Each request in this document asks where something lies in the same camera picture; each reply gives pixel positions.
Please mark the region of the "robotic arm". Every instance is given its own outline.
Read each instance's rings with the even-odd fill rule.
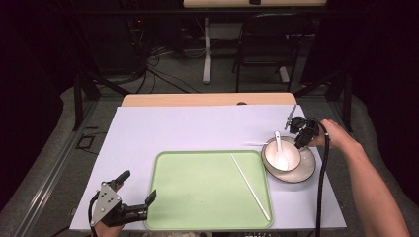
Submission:
[[[130,171],[127,170],[120,174],[115,180],[103,182],[101,189],[90,201],[88,213],[89,223],[94,236],[96,235],[94,227],[99,221],[112,227],[147,219],[148,208],[156,199],[157,191],[154,190],[148,196],[145,200],[145,204],[133,206],[123,204],[121,197],[117,194],[117,190],[129,176]],[[92,216],[92,206],[95,201],[97,201],[97,203]]]

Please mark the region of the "table leg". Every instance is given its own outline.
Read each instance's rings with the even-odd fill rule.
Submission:
[[[205,37],[206,37],[206,59],[204,63],[204,77],[203,83],[209,84],[210,83],[210,65],[211,65],[211,58],[210,58],[210,23],[209,18],[206,18],[205,21]]]

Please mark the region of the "human arm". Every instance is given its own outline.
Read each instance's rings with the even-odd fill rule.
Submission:
[[[409,236],[394,197],[361,144],[335,121],[321,123],[329,133],[331,148],[339,149],[348,164],[353,197],[366,236]],[[324,145],[322,133],[309,145]]]

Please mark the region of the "black curtain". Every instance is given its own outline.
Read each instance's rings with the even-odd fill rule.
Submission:
[[[21,184],[57,125],[60,94],[74,74],[37,1],[0,3],[0,208]]]

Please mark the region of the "person's forearm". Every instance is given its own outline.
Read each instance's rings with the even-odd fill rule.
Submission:
[[[409,236],[403,216],[390,190],[371,164],[363,147],[343,147],[355,205],[367,236]]]

